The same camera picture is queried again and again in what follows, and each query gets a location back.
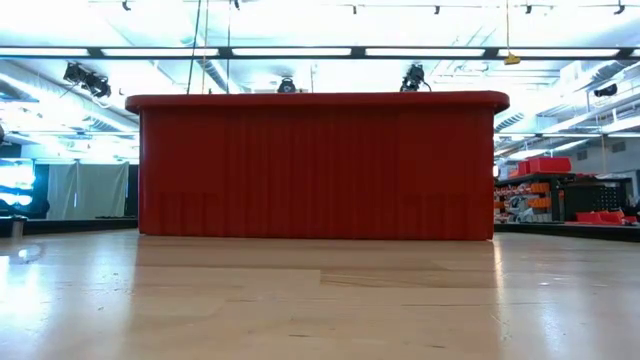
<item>fluorescent light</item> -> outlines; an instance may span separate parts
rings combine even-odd
[[[82,48],[7,48],[0,47],[0,56],[89,56]]]
[[[534,149],[534,150],[523,150],[518,151],[517,153],[509,155],[509,159],[512,160],[524,160],[526,158],[530,158],[533,156],[538,156],[547,152],[547,149]]]
[[[349,48],[238,48],[237,56],[348,56]]]
[[[536,136],[536,134],[530,134],[530,133],[497,133],[494,134],[494,136],[497,137],[534,137]]]
[[[607,136],[609,137],[640,137],[640,133],[622,132],[622,133],[608,134]]]
[[[371,48],[367,49],[365,53],[367,56],[480,57],[484,55],[484,49]]]
[[[564,145],[560,145],[557,148],[553,149],[553,151],[564,151],[564,150],[569,150],[573,147],[576,147],[578,145],[582,145],[584,143],[586,143],[589,140],[578,140],[578,141],[574,141],[574,142],[570,142],[568,144],[564,144]]]
[[[613,57],[619,49],[511,49],[511,53],[523,57]],[[498,56],[509,56],[509,50],[500,49]]]
[[[618,120],[613,124],[603,126],[602,132],[610,133],[614,131],[629,129],[636,126],[640,126],[640,116],[632,117],[630,119],[625,119],[625,120]]]
[[[588,138],[588,137],[600,137],[600,134],[562,134],[562,133],[553,133],[553,134],[542,134],[542,137],[560,137],[560,138]]]
[[[211,48],[196,48],[195,53],[191,48],[168,48],[168,49],[126,49],[126,48],[117,48],[117,49],[102,49],[102,53],[107,56],[139,56],[139,57],[171,57],[171,56],[217,56],[218,49]]]
[[[582,116],[574,117],[573,119],[565,120],[561,123],[557,123],[555,125],[549,126],[548,128],[542,130],[543,133],[555,133],[562,130],[567,130],[568,128],[577,125],[583,122],[585,119]]]

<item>storage rack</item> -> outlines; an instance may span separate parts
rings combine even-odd
[[[611,211],[624,207],[631,179],[598,179],[575,174],[531,174],[497,181],[494,191],[496,201],[508,201],[509,197],[519,195],[515,189],[523,183],[548,184],[548,192],[540,195],[551,200],[551,220],[558,223],[576,221],[578,212]]]
[[[564,217],[561,212],[561,201],[560,201],[560,186],[561,183],[565,181],[569,181],[575,178],[574,174],[530,174],[525,176],[520,176],[513,179],[501,180],[495,183],[495,195],[497,201],[508,201],[508,198],[513,195],[517,195],[516,193],[502,192],[500,193],[498,189],[502,188],[517,188],[517,186],[523,183],[532,183],[539,184],[544,183],[548,184],[548,192],[540,194],[541,197],[549,198],[551,200],[551,221],[552,222],[561,222],[564,220]]]

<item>wall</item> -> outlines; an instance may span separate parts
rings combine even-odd
[[[611,145],[624,142],[626,150],[613,153]],[[578,160],[578,152],[586,150],[587,158]],[[640,139],[637,138],[610,138],[605,140],[603,161],[602,142],[600,139],[589,141],[586,147],[578,147],[559,156],[570,156],[572,172],[575,173],[617,173],[628,175],[633,180],[634,196],[640,195],[638,188],[638,170],[640,170]]]

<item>ceiling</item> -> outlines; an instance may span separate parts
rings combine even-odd
[[[511,0],[509,3],[512,47],[640,45],[637,31],[640,0],[622,1],[625,9],[617,15],[614,14],[619,11],[617,0]],[[226,0],[130,0],[127,6],[131,10],[126,11],[121,0],[4,1],[0,13],[0,47],[187,47],[193,44],[196,23],[199,28],[196,44],[209,47],[507,45],[505,0],[245,0],[238,5],[236,9],[233,2]],[[0,74],[7,73],[5,68],[18,67],[33,79],[45,81],[49,90],[59,86],[64,92],[69,88],[62,80],[67,62],[63,59],[0,60]],[[313,92],[395,92],[413,62],[411,59],[259,59],[213,60],[212,64],[225,81],[228,78],[231,93],[272,92],[285,76],[292,77],[298,88]],[[197,65],[189,79],[191,62],[188,60],[83,59],[81,63],[109,78],[113,95],[98,103],[108,107],[98,109],[100,113],[105,117],[112,115],[122,123],[129,121],[132,130],[137,128],[137,118],[124,110],[127,96],[185,93],[189,82],[191,93],[226,91]],[[482,60],[423,60],[420,63],[434,91],[508,93],[513,108],[497,118],[496,124],[519,114],[523,114],[523,119],[500,129],[503,132],[539,132],[546,125],[592,110],[593,104],[585,104],[584,88],[566,90],[568,87],[560,86],[565,85],[561,70],[570,65],[570,61],[523,61],[514,66]],[[39,87],[38,81],[30,83]],[[635,83],[629,84],[627,95],[635,91]],[[90,100],[81,89],[73,88],[70,92]],[[10,122],[6,116],[2,121]],[[585,120],[580,126],[590,124],[589,121]],[[517,138],[504,138],[496,146],[517,151],[522,144]]]

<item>cable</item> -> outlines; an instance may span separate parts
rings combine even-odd
[[[507,10],[507,53],[511,55],[511,26],[509,21],[509,0],[506,1],[506,10]]]
[[[231,1],[234,0],[229,0],[229,16],[227,17],[227,48],[231,48]],[[234,3],[236,4],[236,8],[240,10],[240,4],[238,4],[238,1],[235,0]],[[227,95],[229,94],[229,79],[231,79],[231,74],[229,74],[229,59],[227,59]]]
[[[202,0],[198,0],[198,15],[196,16],[196,30],[193,34],[193,46],[191,48],[191,65],[189,66],[189,82],[187,83],[187,95],[191,92],[191,76],[193,75],[193,61],[196,55],[196,43],[198,42],[198,27],[200,26],[200,8]]]
[[[209,0],[207,0],[207,8],[205,11],[205,15],[206,15],[206,20],[204,23],[204,48],[207,48],[207,44],[208,44],[208,40],[209,40]],[[202,52],[202,64],[206,64],[207,61],[207,51],[203,51]],[[202,68],[202,89],[200,91],[201,94],[204,94],[204,66]]]
[[[65,95],[67,95],[69,93],[69,91],[73,90],[74,87],[78,86],[78,84],[79,83],[73,84],[73,86],[68,88],[67,91],[65,91],[64,94],[60,95],[60,97],[58,99],[62,99]]]

